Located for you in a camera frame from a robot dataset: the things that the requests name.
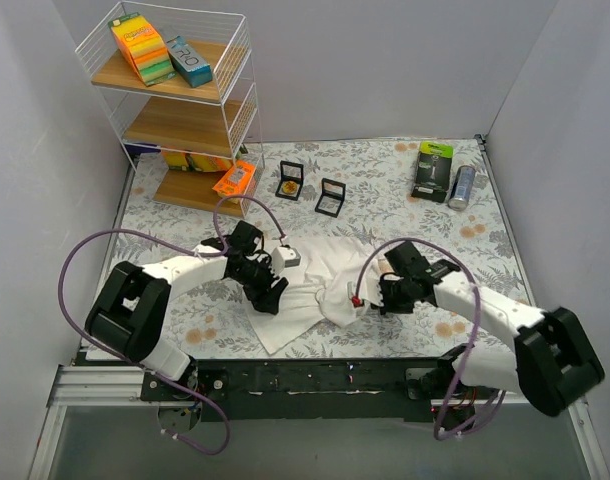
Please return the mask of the white garment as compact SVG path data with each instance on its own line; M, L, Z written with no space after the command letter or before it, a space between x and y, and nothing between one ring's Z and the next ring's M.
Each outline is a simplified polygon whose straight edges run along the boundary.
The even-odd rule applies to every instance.
M347 327L367 312L353 307L350 290L375 250L373 245L351 237L295 237L289 244L301 261L281 273L289 285L280 297L279 312L261 313L243 301L248 320L269 354L322 320Z

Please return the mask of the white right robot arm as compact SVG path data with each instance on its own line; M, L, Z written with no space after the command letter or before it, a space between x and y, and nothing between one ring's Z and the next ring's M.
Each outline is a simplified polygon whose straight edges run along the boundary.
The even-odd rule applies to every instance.
M456 398L471 387L504 390L555 417L604 380L604 368L572 311L546 311L474 288L457 264L430 263L409 241L385 258L393 272L379 280L381 312L410 313L426 302L478 324L508 348L494 354L459 345L440 356L433 370L412 379L415 394Z

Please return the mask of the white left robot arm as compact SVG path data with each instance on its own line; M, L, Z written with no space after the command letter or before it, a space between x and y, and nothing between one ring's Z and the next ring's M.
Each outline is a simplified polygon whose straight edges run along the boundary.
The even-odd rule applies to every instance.
M254 310L275 315L289 285L279 274L299 264L299 253L284 239L268 252L262 232L240 221L231 234L202 241L190 255L115 265L85 331L130 362L163 375L165 390L185 400L196 392L198 377L188 369L190 356L162 337L168 303L205 283L231 279L243 287Z

